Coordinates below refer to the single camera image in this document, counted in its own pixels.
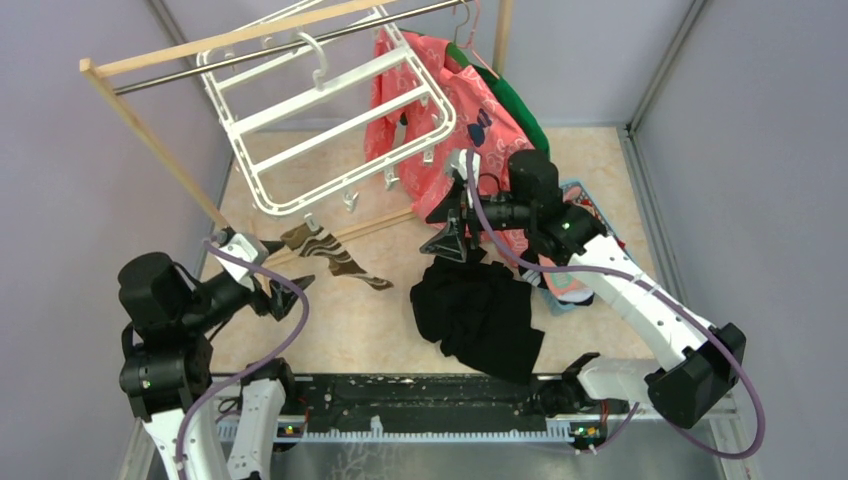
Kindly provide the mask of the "brown striped sock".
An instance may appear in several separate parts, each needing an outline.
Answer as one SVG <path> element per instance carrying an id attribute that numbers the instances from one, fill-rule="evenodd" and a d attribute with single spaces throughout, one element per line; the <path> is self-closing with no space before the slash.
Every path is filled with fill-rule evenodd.
<path id="1" fill-rule="evenodd" d="M 335 277 L 350 277 L 364 282 L 376 291 L 388 290 L 394 284 L 363 269 L 342 243 L 321 226 L 315 229 L 304 223 L 283 233 L 280 240 L 297 256 L 319 257 L 328 261 L 328 270 Z"/>

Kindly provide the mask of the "pink sock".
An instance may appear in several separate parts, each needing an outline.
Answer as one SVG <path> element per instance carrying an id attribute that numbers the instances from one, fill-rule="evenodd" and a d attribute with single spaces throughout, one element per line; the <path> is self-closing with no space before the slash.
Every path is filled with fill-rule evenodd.
<path id="1" fill-rule="evenodd" d="M 560 306 L 589 306 L 593 303 L 594 291 L 571 274 L 544 272 L 542 276 L 548 291 Z"/>

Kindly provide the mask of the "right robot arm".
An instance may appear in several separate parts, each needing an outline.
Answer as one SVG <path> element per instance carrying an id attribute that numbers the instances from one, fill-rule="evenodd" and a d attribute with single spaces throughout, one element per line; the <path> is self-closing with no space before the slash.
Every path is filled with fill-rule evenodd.
<path id="1" fill-rule="evenodd" d="M 695 314 L 653 280 L 603 221 L 565 198 L 557 168 L 543 152 L 513 154 L 509 187 L 491 195 L 479 191 L 484 173 L 477 152 L 453 151 L 446 171 L 452 186 L 428 216 L 441 231 L 424 244 L 425 253 L 460 261 L 482 235 L 497 240 L 503 231 L 520 231 L 538 256 L 524 262 L 526 269 L 583 283 L 652 352 L 648 360 L 580 357 L 562 375 L 569 408 L 588 412 L 604 400 L 646 403 L 688 429 L 735 387 L 752 388 L 742 367 L 745 334 Z"/>

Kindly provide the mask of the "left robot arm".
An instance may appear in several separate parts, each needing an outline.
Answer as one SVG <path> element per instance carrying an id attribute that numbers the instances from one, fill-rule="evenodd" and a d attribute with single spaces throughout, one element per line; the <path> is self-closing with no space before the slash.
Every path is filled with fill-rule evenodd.
<path id="1" fill-rule="evenodd" d="M 284 319 L 315 280 L 258 274 L 281 241 L 224 233 L 207 242 L 224 270 L 201 282 L 163 252 L 143 254 L 118 274 L 118 297 L 130 318 L 121 336 L 119 385 L 170 479 L 268 479 L 278 417 L 292 411 L 300 388 L 282 351 L 291 333 L 260 361 L 220 383 L 210 370 L 211 330 L 245 307 Z"/>

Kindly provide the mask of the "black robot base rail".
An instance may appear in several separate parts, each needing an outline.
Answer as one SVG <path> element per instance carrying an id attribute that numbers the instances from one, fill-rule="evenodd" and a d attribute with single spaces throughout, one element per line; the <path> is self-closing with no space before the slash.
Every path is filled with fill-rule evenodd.
<path id="1" fill-rule="evenodd" d="M 571 371 L 518 385 L 486 375 L 296 377 L 261 370 L 234 387 L 236 395 L 221 392 L 207 405 L 240 466 L 248 455 L 300 442 L 566 441 L 583 451 L 611 438 L 611 418 L 645 410 L 688 430 L 727 401 L 591 399 Z"/>

